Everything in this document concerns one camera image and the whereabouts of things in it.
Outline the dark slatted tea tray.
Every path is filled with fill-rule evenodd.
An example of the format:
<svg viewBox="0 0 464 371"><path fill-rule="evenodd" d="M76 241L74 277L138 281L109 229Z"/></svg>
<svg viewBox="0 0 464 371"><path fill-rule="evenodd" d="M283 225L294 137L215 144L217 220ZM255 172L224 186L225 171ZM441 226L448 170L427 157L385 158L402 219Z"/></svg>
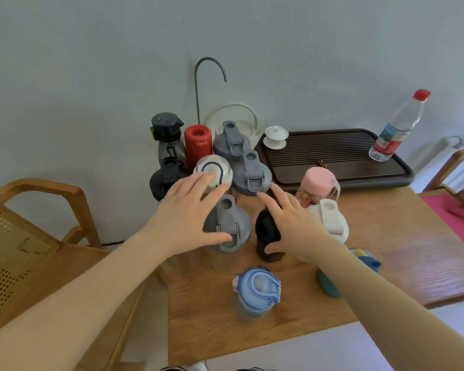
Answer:
<svg viewBox="0 0 464 371"><path fill-rule="evenodd" d="M340 184L342 191L410 186L413 170L397 155L386 162L369 157L377 135L365 129L290 132L286 147L280 150L263 145L255 150L260 162L272 172L272 180L284 191L295 194L305 172L322 160Z"/></svg>

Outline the light blue lid bottle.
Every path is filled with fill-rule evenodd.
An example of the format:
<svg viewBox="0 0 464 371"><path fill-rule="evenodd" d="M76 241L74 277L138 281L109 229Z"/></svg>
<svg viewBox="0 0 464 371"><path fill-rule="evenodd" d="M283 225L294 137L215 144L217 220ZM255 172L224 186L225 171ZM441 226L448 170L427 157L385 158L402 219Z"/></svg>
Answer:
<svg viewBox="0 0 464 371"><path fill-rule="evenodd" d="M244 319L259 319L280 303L281 282L263 266L247 268L233 278L231 285L236 310Z"/></svg>

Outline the smoky bottle with black lid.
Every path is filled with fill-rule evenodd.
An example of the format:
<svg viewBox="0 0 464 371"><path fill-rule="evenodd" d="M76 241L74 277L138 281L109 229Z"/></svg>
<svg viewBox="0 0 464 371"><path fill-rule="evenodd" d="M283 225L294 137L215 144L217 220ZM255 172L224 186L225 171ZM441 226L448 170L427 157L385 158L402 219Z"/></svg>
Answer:
<svg viewBox="0 0 464 371"><path fill-rule="evenodd" d="M151 124L151 134L158 142L160 167L163 167L165 159L172 157L178 160L180 167L188 168L186 147L181 138L183 121L174 113L161 112L152 117Z"/></svg>

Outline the teal bottle with blue lid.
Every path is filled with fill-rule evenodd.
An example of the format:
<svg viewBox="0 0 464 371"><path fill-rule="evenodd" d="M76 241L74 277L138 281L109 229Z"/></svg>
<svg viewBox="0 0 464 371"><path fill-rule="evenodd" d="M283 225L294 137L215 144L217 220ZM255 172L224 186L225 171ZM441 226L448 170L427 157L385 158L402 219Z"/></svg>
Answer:
<svg viewBox="0 0 464 371"><path fill-rule="evenodd" d="M358 260L369 267L372 271L377 274L380 273L382 263L377 260L370 252L360 248L350 248L349 250L352 255L354 255ZM328 296L335 299L339 299L341 297L340 291L321 269L318 269L316 272L316 280L319 287L321 287L323 292Z"/></svg>

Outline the pink lid bottle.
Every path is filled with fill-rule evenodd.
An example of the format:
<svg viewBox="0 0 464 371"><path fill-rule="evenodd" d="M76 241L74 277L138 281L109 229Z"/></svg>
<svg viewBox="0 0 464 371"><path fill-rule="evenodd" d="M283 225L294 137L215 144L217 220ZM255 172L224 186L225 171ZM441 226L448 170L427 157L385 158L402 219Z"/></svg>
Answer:
<svg viewBox="0 0 464 371"><path fill-rule="evenodd" d="M312 167L306 171L295 198L303 208L308 208L320 204L322 199L337 201L340 191L340 184L331 171Z"/></svg>

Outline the wooden chair with pink cushion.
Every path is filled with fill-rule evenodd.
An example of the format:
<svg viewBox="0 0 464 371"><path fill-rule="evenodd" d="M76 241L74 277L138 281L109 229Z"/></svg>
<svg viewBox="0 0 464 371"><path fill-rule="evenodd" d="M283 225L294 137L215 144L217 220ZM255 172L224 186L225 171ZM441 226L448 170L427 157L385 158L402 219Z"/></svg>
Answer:
<svg viewBox="0 0 464 371"><path fill-rule="evenodd" d="M464 218L464 188L460 191L455 191L444 183L463 162L464 149L454 152L443 167L435 174L430 183L418 195L420 197L445 195L447 199L451 199L452 201L452 207L449 207L447 211L455 216Z"/></svg>

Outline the clear bottle with white lid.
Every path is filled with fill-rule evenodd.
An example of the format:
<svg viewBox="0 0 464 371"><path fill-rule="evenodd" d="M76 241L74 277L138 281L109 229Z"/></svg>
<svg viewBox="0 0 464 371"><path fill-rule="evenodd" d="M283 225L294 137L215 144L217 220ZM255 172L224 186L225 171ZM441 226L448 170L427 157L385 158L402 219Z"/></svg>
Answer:
<svg viewBox="0 0 464 371"><path fill-rule="evenodd" d="M322 199L319 204L310 205L307 211L314 214L331 237L344 244L349 236L347 220L339 211L337 202L332 199Z"/></svg>

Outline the plastic water bottle red cap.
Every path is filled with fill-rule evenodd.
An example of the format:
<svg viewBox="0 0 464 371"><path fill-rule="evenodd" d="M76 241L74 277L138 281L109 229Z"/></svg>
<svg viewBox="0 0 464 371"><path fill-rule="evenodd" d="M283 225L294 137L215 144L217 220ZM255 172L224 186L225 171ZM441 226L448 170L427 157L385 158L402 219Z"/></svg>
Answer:
<svg viewBox="0 0 464 371"><path fill-rule="evenodd" d="M369 150L369 157L377 162L388 161L422 117L425 102L431 97L427 89L418 89L393 114Z"/></svg>

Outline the clear bottle with grey lid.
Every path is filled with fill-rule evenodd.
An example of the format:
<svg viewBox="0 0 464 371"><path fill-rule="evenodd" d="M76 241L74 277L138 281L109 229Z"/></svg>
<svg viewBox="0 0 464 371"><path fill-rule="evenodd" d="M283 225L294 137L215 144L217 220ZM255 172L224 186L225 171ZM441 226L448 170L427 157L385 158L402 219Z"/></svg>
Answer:
<svg viewBox="0 0 464 371"><path fill-rule="evenodd" d="M213 142L214 154L225 158L229 163L243 160L244 153L252 150L249 138L239 131L234 121L225 121L222 126L223 132Z"/></svg>
<svg viewBox="0 0 464 371"><path fill-rule="evenodd" d="M203 230L207 233L225 232L231 241L206 246L212 266L220 273L240 274L243 249L252 232L248 214L238 207L229 194L221 197L207 216Z"/></svg>
<svg viewBox="0 0 464 371"><path fill-rule="evenodd" d="M260 162L255 150L245 150L239 161L232 164L233 180L231 193L233 196L256 196L259 192L267 192L272 182L270 169Z"/></svg>

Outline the wooden rattan chair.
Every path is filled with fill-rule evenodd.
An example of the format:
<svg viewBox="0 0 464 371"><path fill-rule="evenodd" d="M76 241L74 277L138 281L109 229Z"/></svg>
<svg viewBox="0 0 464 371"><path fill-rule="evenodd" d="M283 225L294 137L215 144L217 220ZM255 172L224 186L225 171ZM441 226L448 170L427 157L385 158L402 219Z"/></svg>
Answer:
<svg viewBox="0 0 464 371"><path fill-rule="evenodd" d="M57 239L6 206L29 191L63 197L79 224ZM0 187L0 329L108 254L80 187L41 179Z"/></svg>

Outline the person's left forearm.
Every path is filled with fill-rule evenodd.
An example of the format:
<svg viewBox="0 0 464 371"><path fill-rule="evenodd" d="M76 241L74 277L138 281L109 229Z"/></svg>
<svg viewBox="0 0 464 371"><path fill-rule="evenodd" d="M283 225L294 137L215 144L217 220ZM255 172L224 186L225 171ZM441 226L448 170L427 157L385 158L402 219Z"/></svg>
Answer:
<svg viewBox="0 0 464 371"><path fill-rule="evenodd" d="M0 371L72 371L124 300L168 257L137 233L0 329Z"/></svg>

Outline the dark grey bottle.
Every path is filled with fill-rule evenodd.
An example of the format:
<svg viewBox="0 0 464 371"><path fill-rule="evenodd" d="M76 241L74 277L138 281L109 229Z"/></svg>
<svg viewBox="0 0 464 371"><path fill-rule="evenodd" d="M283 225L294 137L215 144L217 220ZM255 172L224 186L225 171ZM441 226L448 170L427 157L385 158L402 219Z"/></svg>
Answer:
<svg viewBox="0 0 464 371"><path fill-rule="evenodd" d="M177 181L188 176L187 170L179 165L176 157L164 159L163 166L150 178L149 185L154 199L160 202Z"/></svg>

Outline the person's right hand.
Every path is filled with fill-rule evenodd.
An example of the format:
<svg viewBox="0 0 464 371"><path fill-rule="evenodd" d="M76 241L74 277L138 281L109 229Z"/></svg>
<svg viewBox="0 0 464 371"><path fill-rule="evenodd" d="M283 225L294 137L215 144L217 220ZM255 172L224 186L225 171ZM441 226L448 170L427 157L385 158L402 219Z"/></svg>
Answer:
<svg viewBox="0 0 464 371"><path fill-rule="evenodd" d="M334 239L329 236L318 218L300 206L297 211L283 211L276 197L259 192L257 196L263 201L274 218L280 232L281 240L289 242L289 252L305 262L318 264Z"/></svg>

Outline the white lidded tea cup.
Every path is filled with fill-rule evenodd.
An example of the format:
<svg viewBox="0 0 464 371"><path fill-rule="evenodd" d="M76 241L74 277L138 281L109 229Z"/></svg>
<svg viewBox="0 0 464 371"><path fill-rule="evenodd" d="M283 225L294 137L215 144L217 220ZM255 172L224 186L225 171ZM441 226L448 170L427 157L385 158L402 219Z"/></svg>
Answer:
<svg viewBox="0 0 464 371"><path fill-rule="evenodd" d="M263 145L273 150L284 149L288 137L289 132L285 128L278 125L270 126L265 129Z"/></svg>

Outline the person's left hand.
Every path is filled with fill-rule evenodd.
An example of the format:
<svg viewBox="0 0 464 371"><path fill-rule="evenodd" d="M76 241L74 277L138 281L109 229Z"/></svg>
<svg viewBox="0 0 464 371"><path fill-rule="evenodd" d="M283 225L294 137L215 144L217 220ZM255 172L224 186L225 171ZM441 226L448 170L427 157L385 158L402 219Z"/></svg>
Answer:
<svg viewBox="0 0 464 371"><path fill-rule="evenodd" d="M200 203L186 203L186 178L180 179L138 235L147 245L162 247L166 257L203 247L204 222L226 191L227 186L222 184L204 195Z"/></svg>

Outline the grey gooseneck faucet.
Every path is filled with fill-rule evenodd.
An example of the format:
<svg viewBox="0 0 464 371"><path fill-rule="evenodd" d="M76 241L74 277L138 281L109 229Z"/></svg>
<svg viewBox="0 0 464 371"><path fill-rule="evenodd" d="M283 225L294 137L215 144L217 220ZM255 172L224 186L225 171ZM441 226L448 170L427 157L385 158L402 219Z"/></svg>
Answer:
<svg viewBox="0 0 464 371"><path fill-rule="evenodd" d="M201 120L200 120L201 119L201 117L200 117L200 102L199 102L199 85L198 85L198 70L199 70L200 65L205 61L211 61L211 62L215 63L218 66L218 68L221 70L224 82L227 83L229 81L229 78L228 78L228 75L227 75L227 73L225 71L225 68L219 62L219 60L217 60L216 58L211 57L211 56L206 56L206 57L203 57L203 58L198 60L198 62L196 63L196 65L194 67L194 73L193 73L194 89L195 89L195 100L196 100L196 114L197 114L197 123L198 124L201 124Z"/></svg>

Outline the person's right forearm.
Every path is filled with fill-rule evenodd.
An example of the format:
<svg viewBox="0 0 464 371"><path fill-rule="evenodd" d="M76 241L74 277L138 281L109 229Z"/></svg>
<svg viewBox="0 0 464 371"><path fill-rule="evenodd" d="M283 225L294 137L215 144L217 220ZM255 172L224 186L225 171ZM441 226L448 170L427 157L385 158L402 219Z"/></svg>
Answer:
<svg viewBox="0 0 464 371"><path fill-rule="evenodd" d="M332 238L303 254L338 288L394 371L464 371L464 337Z"/></svg>

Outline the black and brown bottle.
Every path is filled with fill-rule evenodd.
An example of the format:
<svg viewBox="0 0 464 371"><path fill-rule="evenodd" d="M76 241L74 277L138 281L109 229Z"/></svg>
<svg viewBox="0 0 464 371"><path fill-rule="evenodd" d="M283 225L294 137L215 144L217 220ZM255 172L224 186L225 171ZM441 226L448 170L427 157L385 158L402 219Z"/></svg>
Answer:
<svg viewBox="0 0 464 371"><path fill-rule="evenodd" d="M267 254L265 249L271 243L276 243L281 240L280 232L275 224L274 218L269 212L268 208L264 208L260 211L256 223L255 223L255 234L256 234L256 253L259 258L267 263L274 263L280 261L285 252L273 252Z"/></svg>

